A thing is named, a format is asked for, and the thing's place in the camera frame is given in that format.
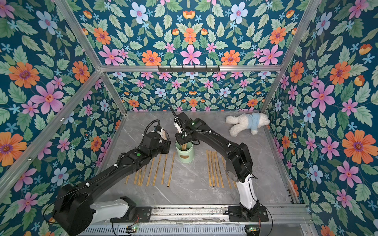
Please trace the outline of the tan paper straw eleventh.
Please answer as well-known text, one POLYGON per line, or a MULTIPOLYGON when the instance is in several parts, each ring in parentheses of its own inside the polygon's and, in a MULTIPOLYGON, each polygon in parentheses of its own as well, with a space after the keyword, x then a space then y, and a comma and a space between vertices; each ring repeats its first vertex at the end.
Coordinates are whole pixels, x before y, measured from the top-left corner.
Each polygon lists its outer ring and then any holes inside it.
POLYGON ((212 157, 213 157, 213 165, 214 165, 214 175, 215 175, 215 186, 219 187, 219 178, 218 178, 218 169, 217 169, 217 163, 216 163, 216 157, 215 157, 215 152, 212 152, 212 157))

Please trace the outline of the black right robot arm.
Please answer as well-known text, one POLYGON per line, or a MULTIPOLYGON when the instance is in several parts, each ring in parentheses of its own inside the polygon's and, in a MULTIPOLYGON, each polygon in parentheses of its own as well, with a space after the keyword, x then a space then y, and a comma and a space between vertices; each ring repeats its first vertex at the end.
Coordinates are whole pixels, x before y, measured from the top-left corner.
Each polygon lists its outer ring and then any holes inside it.
POLYGON ((253 162, 247 145, 228 140, 199 118, 192 120, 184 112, 176 114, 173 107, 170 107, 170 110, 174 116, 174 125, 178 130, 175 134, 177 143, 184 145, 199 141, 213 148, 225 159, 225 172, 237 184, 240 205, 249 211, 259 207, 252 183, 253 162))

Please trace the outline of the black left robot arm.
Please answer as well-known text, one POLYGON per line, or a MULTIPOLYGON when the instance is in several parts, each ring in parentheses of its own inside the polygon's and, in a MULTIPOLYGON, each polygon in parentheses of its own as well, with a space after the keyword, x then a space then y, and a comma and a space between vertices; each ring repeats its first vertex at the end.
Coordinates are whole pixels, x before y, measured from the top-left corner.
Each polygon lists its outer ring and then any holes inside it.
POLYGON ((149 125, 154 126, 153 131, 144 130, 138 147, 121 153, 112 166, 93 178, 75 186, 66 185, 59 191, 52 215, 68 235, 77 236, 91 224, 107 219, 122 218, 128 222, 138 219, 136 203, 128 197, 108 202, 97 199, 159 154, 169 153, 171 142, 160 120, 149 125))

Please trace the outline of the tan paper straw thirteenth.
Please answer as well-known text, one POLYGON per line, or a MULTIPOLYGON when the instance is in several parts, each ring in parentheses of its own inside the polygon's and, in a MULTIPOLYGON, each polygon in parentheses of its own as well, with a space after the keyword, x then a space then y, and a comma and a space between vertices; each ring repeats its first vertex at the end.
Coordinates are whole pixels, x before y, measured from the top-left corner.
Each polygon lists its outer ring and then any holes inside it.
POLYGON ((232 189, 232 184, 230 182, 230 179, 229 179, 229 176, 228 176, 227 170, 226 170, 226 161, 225 161, 223 156, 221 157, 221 159, 222 159, 222 163, 223 163, 223 167, 224 167, 224 172, 225 172, 225 175, 226 175, 226 178, 227 178, 228 186, 229 186, 230 189, 232 189))

